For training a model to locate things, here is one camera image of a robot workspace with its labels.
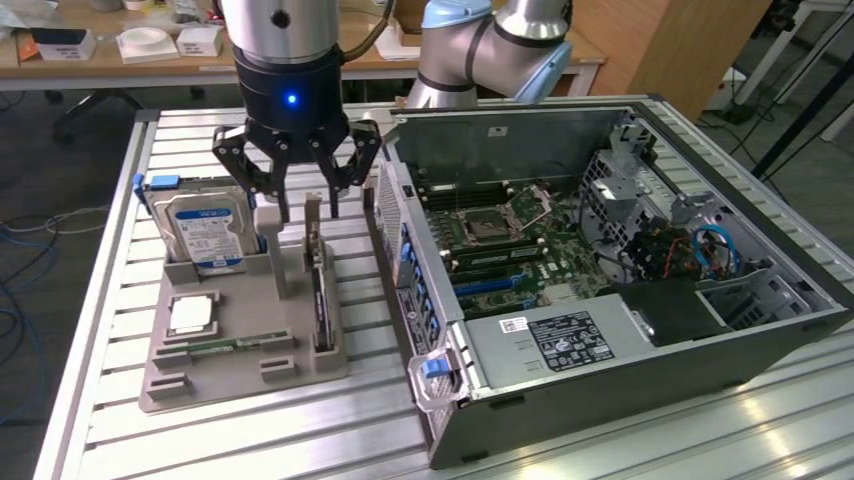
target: green circuit board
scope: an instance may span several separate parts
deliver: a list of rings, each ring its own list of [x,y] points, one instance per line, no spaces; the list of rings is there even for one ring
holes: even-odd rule
[[[514,279],[512,288],[457,295],[465,318],[593,297],[609,284],[565,207],[534,186],[504,204],[426,211],[454,287]]]

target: floor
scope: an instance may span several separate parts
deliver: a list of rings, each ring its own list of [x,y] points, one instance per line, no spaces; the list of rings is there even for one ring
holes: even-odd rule
[[[739,68],[749,71],[768,46],[768,39],[751,41],[737,59]],[[789,47],[767,77],[768,81],[803,53],[796,47]],[[833,71],[835,67],[821,62],[789,102],[772,110],[775,120],[759,124],[745,143],[753,155],[761,155],[768,149]],[[233,87],[208,87],[205,91],[206,98],[202,100],[192,100],[188,90],[181,88],[139,89],[133,95],[146,107],[158,109],[240,105]],[[393,88],[384,92],[373,91],[370,100],[390,100],[394,93],[400,92]],[[15,100],[17,95],[7,93],[6,97]],[[65,92],[65,107],[81,97],[79,92]],[[769,97],[765,95],[763,104],[768,103]],[[848,82],[813,125],[828,122],[852,100],[854,85]],[[50,141],[49,127],[51,119],[65,107],[47,105],[39,92],[26,94],[21,103],[5,111],[0,99],[0,130],[3,132],[3,141],[0,142],[3,167],[0,176],[0,220],[19,215],[57,214],[110,202],[133,112],[117,101],[101,105],[75,124],[74,144],[59,147]],[[723,123],[712,114],[704,114],[703,120],[712,125]],[[731,133],[723,128],[704,128],[704,131],[728,150],[737,143],[732,134],[743,136],[752,123],[729,125],[727,128]],[[793,146],[815,131],[815,126],[803,132]],[[848,226],[849,217],[845,214],[854,206],[854,189],[849,188],[854,182],[851,128],[841,132],[836,143],[827,144],[816,140],[773,177],[792,207],[848,254],[854,254],[854,228]],[[736,152],[735,158],[749,165],[743,150]],[[102,219],[99,213],[74,217],[62,228],[83,228],[97,225]],[[21,228],[37,223],[30,220],[13,226]],[[30,243],[46,242],[49,234],[39,232],[17,235],[15,238]],[[98,240],[98,232],[62,235],[55,242],[55,265],[15,293],[19,307],[38,332],[43,356],[35,353],[34,346],[23,343],[11,360],[0,366],[0,420],[19,404],[29,405],[0,426],[0,477],[3,479],[31,476]],[[38,249],[7,242],[0,245],[0,278],[5,278]],[[39,263],[27,275],[37,274],[45,265]],[[5,330],[3,322],[6,319],[0,317],[0,332]],[[9,351],[13,341],[14,335],[0,334],[0,355]],[[49,373],[45,385],[39,384],[37,375],[39,358],[43,358]]]

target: hard drive label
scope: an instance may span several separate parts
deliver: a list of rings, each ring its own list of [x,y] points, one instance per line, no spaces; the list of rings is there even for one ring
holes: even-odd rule
[[[611,347],[586,312],[528,321],[528,329],[553,372],[613,358]]]
[[[200,267],[229,267],[242,260],[237,234],[228,230],[233,215],[226,208],[177,212],[174,221],[192,262]]]

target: wooden desk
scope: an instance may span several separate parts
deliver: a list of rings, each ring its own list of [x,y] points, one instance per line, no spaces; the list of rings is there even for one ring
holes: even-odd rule
[[[178,85],[236,83],[230,43],[226,41],[218,57],[181,57],[173,60],[123,65],[114,36],[123,29],[123,22],[142,18],[138,12],[119,10],[99,13],[85,0],[62,0],[58,12],[69,27],[89,28],[98,37],[97,49],[86,62],[43,61],[34,58],[23,62],[17,58],[17,42],[26,33],[17,33],[0,42],[0,91],[131,88]],[[381,8],[369,0],[341,0],[341,48],[352,48],[376,23]],[[572,90],[585,94],[594,78],[604,55],[576,33],[572,41],[568,74],[578,76]],[[386,61],[376,48],[356,61],[344,65],[344,80],[414,78],[416,61]]]

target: barcode sticker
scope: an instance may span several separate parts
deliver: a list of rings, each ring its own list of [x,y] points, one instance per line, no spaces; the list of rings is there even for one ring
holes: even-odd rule
[[[501,326],[501,332],[513,333],[528,329],[528,319],[525,317],[508,318],[497,322]]]

